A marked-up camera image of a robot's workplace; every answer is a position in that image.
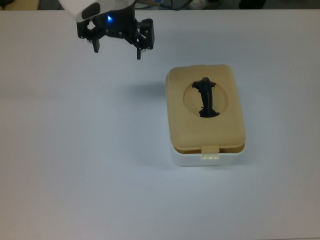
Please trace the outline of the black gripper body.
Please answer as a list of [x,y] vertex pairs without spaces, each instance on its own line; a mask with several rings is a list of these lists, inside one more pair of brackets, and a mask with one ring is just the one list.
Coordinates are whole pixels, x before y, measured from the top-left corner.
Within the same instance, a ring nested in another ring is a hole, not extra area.
[[99,37],[114,37],[120,39],[136,39],[137,20],[135,4],[119,10],[111,10],[93,18],[96,33]]

